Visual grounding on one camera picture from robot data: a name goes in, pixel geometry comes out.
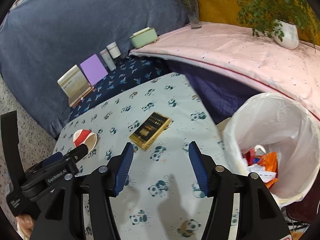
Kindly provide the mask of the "person's hand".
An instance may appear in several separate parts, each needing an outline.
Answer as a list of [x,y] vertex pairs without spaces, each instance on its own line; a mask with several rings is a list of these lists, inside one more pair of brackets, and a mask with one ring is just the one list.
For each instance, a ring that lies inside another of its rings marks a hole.
[[16,217],[17,233],[23,240],[29,240],[35,225],[34,220],[29,215],[19,215]]

